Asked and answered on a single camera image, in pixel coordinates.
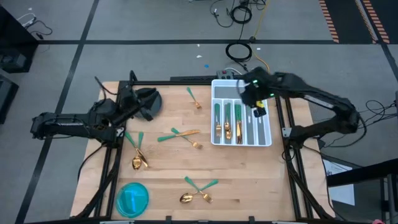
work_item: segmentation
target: orange striped tape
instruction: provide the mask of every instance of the orange striped tape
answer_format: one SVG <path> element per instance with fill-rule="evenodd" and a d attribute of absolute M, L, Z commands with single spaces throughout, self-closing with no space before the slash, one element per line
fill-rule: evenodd
<path fill-rule="evenodd" d="M 376 29 L 380 33 L 383 42 L 389 44 L 390 38 L 387 35 L 386 31 L 384 30 L 384 27 L 381 24 L 380 19 L 377 16 L 377 13 L 373 9 L 372 3 L 370 2 L 370 0 L 363 0 L 363 3 L 365 4 L 366 10 L 368 11 L 369 15 L 371 16 L 373 23 L 376 25 Z"/>
<path fill-rule="evenodd" d="M 333 25 L 333 21 L 331 20 L 329 10 L 326 6 L 325 0 L 319 0 L 319 5 L 321 5 L 321 10 L 322 10 L 323 16 L 325 16 L 326 23 L 328 24 L 331 38 L 333 39 L 334 42 L 338 43 L 339 40 L 338 40 L 338 35 L 337 35 L 336 29 L 335 29 L 335 25 Z"/>

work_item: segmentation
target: small blue object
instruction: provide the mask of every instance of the small blue object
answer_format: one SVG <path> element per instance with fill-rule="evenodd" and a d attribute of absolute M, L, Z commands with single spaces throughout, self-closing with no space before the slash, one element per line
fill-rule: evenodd
<path fill-rule="evenodd" d="M 116 209 L 123 217 L 135 218 L 148 206 L 147 189 L 140 183 L 130 183 L 120 189 L 116 197 Z"/>

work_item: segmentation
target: gray floor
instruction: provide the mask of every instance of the gray floor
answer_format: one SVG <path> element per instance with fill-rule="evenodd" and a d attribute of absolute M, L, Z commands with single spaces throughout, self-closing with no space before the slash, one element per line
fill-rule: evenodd
<path fill-rule="evenodd" d="M 211 1 L 100 0 L 88 34 L 91 40 L 236 39 L 241 26 L 219 27 L 209 13 Z M 93 0 L 0 0 L 15 17 L 30 12 L 54 29 L 53 40 L 81 37 Z M 224 15 L 231 1 L 217 8 Z M 260 12 L 245 26 L 243 38 L 254 32 Z M 220 16 L 220 22 L 229 22 Z M 258 39 L 330 40 L 317 0 L 300 3 L 272 1 Z M 239 65 L 225 55 L 224 44 L 185 45 L 86 45 L 83 48 L 67 96 L 64 113 L 85 113 L 97 99 L 94 81 L 126 80 L 134 70 L 139 80 L 168 80 L 174 76 L 214 75 L 219 69 Z M 272 71 L 294 72 L 309 84 L 349 98 L 358 110 L 367 100 L 389 105 L 398 90 L 397 80 L 378 45 L 255 45 L 254 49 Z M 398 57 L 398 46 L 389 46 Z M 68 75 L 76 45 L 41 45 L 32 68 L 24 74 L 1 74 L 19 84 L 6 123 L 0 126 L 0 223 L 14 223 L 43 142 L 31 138 L 31 118 L 54 111 Z M 244 49 L 232 49 L 237 56 Z M 257 60 L 249 68 L 261 66 Z M 314 121 L 332 114 L 311 105 Z M 371 114 L 363 113 L 364 119 Z M 361 133 L 337 144 L 349 143 Z M 324 152 L 361 165 L 398 157 L 397 121 L 369 127 L 368 135 L 347 148 Z M 340 136 L 331 134 L 330 142 Z M 71 138 L 52 143 L 26 222 L 68 218 L 76 188 L 76 173 L 83 160 L 86 139 Z"/>

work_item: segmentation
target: green handle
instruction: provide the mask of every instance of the green handle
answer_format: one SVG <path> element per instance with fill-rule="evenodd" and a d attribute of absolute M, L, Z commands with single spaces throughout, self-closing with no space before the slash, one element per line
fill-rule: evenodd
<path fill-rule="evenodd" d="M 161 142 L 161 141 L 168 140 L 168 139 L 174 138 L 174 137 L 175 137 L 175 134 L 174 134 L 174 135 L 171 135 L 171 136 L 159 137 L 159 138 L 157 138 L 157 141 L 158 141 L 158 142 Z"/>
<path fill-rule="evenodd" d="M 193 93 L 191 91 L 191 88 L 187 87 L 187 90 L 189 92 L 189 94 L 192 96 L 193 100 L 195 100 L 195 97 L 193 96 Z"/>
<path fill-rule="evenodd" d="M 216 103 L 214 105 L 214 109 L 215 109 L 215 115 L 218 119 L 220 119 L 220 104 Z"/>
<path fill-rule="evenodd" d="M 185 181 L 187 181 L 190 185 L 192 185 L 195 189 L 197 189 L 198 191 L 200 191 L 200 189 L 198 188 L 198 186 L 196 186 L 195 183 L 193 183 L 193 180 L 191 180 L 191 178 L 189 177 L 185 177 Z"/>
<path fill-rule="evenodd" d="M 144 133 L 140 131 L 138 134 L 138 148 L 141 149 L 142 138 L 144 137 Z"/>
<path fill-rule="evenodd" d="M 235 105 L 235 120 L 236 121 L 242 120 L 241 105 Z"/>
<path fill-rule="evenodd" d="M 205 189 L 207 189 L 207 188 L 209 188 L 209 187 L 211 187 L 213 185 L 216 185 L 216 184 L 218 184 L 218 180 L 217 179 L 216 180 L 212 180 L 208 185 L 202 187 L 200 190 L 205 190 Z"/>
<path fill-rule="evenodd" d="M 177 131 L 175 128 L 172 128 L 172 132 L 173 132 L 174 134 L 180 134 L 179 131 Z"/>
<path fill-rule="evenodd" d="M 124 135 L 125 135 L 125 136 L 127 137 L 127 139 L 131 142 L 132 146 L 137 147 L 136 144 L 134 143 L 134 141 L 132 140 L 131 135 L 130 135 L 127 131 L 124 132 Z"/>
<path fill-rule="evenodd" d="M 229 121 L 229 122 L 231 122 L 231 116 L 230 116 L 230 114 L 231 114 L 231 103 L 227 103 L 226 105 L 225 105 L 225 113 L 226 113 L 226 117 L 227 117 L 227 120 Z"/>

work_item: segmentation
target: cutlery tray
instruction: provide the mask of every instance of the cutlery tray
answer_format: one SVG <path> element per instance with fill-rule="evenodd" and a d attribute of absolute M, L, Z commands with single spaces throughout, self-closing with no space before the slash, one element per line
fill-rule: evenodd
<path fill-rule="evenodd" d="M 211 82 L 211 143 L 222 146 L 270 146 L 272 144 L 271 127 L 267 101 L 263 104 L 267 111 L 265 116 L 254 117 L 254 109 L 244 105 L 238 93 L 244 91 L 244 83 L 237 80 L 213 80 Z M 235 107 L 240 107 L 241 132 L 243 139 L 241 144 L 237 143 L 236 137 L 236 113 Z M 224 128 L 228 120 L 231 127 L 231 139 L 226 138 Z M 221 135 L 216 135 L 216 125 L 221 125 Z"/>

